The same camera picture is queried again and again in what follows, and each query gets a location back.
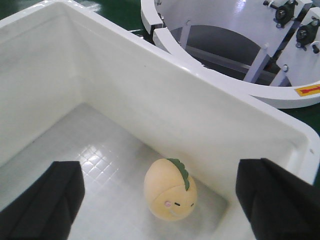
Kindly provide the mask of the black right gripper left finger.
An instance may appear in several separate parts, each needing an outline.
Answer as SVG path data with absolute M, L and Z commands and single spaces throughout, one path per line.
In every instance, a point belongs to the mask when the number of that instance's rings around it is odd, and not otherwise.
M 78 161 L 54 161 L 0 212 L 2 240 L 66 240 L 85 196 Z

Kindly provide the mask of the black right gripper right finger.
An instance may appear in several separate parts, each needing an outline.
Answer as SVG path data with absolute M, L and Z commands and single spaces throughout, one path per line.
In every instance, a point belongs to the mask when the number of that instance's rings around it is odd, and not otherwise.
M 318 240 L 320 190 L 267 158 L 241 159 L 235 192 L 257 240 Z

